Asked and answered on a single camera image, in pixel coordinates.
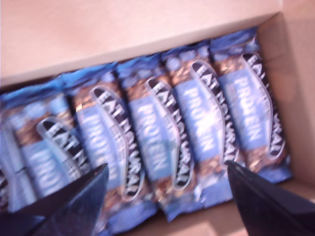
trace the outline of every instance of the snack bar wrapper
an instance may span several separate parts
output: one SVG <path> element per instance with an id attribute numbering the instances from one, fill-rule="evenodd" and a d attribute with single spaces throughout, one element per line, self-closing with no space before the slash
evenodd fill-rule
<path id="1" fill-rule="evenodd" d="M 211 53 L 240 138 L 246 167 L 271 182 L 291 177 L 290 156 L 262 59 L 256 28 L 211 41 Z"/>
<path id="2" fill-rule="evenodd" d="M 103 235 L 130 230 L 157 211 L 114 67 L 112 63 L 62 75 L 92 167 L 108 163 L 107 193 L 95 229 Z"/>
<path id="3" fill-rule="evenodd" d="M 203 208 L 189 137 L 160 54 L 117 66 L 145 167 L 168 221 Z"/>
<path id="4" fill-rule="evenodd" d="M 90 171 L 59 80 L 3 94 L 2 102 L 0 210 L 17 211 Z"/>
<path id="5" fill-rule="evenodd" d="M 193 144 L 205 207 L 232 199 L 224 162 L 243 162 L 224 94 L 209 62 L 208 43 L 175 48 L 162 56 Z"/>

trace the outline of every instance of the cardboard box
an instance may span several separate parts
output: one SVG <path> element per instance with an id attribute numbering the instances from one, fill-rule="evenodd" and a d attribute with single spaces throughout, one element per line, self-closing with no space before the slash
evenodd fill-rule
<path id="1" fill-rule="evenodd" d="M 282 117 L 294 179 L 281 184 L 315 202 L 315 2 L 312 0 L 1 1 L 1 90 L 259 27 L 265 68 Z M 128 236 L 247 235 L 233 201 L 158 214 Z"/>

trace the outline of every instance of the dark oval logo band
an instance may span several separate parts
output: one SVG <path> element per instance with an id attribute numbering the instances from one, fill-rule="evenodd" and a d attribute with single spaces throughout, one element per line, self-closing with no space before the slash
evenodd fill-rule
<path id="1" fill-rule="evenodd" d="M 106 86 L 97 86 L 91 90 L 91 97 L 101 106 L 103 111 L 114 122 L 111 129 L 119 130 L 124 138 L 126 150 L 125 169 L 122 171 L 124 179 L 124 194 L 125 201 L 133 200 L 140 192 L 144 181 L 144 170 L 142 168 L 140 150 L 136 141 L 136 136 L 129 122 L 128 111 L 124 104 L 120 101 L 120 97 Z"/>
<path id="2" fill-rule="evenodd" d="M 9 185 L 8 180 L 0 166 L 0 212 L 8 211 L 9 208 Z"/>
<path id="3" fill-rule="evenodd" d="M 262 66 L 262 59 L 257 53 L 245 53 L 242 57 L 246 62 L 246 65 L 254 73 L 255 77 L 261 82 L 262 87 L 264 88 L 264 102 L 268 104 L 268 108 L 270 109 L 268 157 L 271 159 L 277 159 L 281 155 L 285 146 L 284 132 L 278 117 L 278 109 L 273 102 L 273 96 L 266 72 Z"/>
<path id="4" fill-rule="evenodd" d="M 44 140 L 53 143 L 60 153 L 65 153 L 63 167 L 73 180 L 91 169 L 79 139 L 61 119 L 47 117 L 37 124 L 36 129 Z"/>
<path id="5" fill-rule="evenodd" d="M 176 127 L 177 155 L 174 159 L 173 186 L 177 190 L 182 190 L 190 183 L 193 171 L 193 159 L 189 148 L 189 140 L 183 117 L 180 113 L 179 106 L 169 84 L 158 81 L 151 77 L 145 83 L 146 88 L 156 98 L 158 104 L 168 114 L 173 127 Z"/>
<path id="6" fill-rule="evenodd" d="M 222 126 L 222 153 L 221 164 L 227 160 L 236 160 L 239 154 L 239 145 L 236 140 L 234 124 L 228 106 L 225 102 L 222 89 L 217 80 L 214 69 L 202 60 L 196 60 L 191 65 L 193 77 L 201 84 L 209 94 L 209 99 L 214 98 L 220 111 Z"/>

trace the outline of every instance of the cardboard wall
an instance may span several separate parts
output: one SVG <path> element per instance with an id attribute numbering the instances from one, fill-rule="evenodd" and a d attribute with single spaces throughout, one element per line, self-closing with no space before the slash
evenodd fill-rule
<path id="1" fill-rule="evenodd" d="M 283 2 L 259 28 L 263 59 L 291 151 L 294 176 L 315 186 L 315 3 Z"/>
<path id="2" fill-rule="evenodd" d="M 196 42 L 280 9 L 280 0 L 2 0 L 1 85 Z"/>

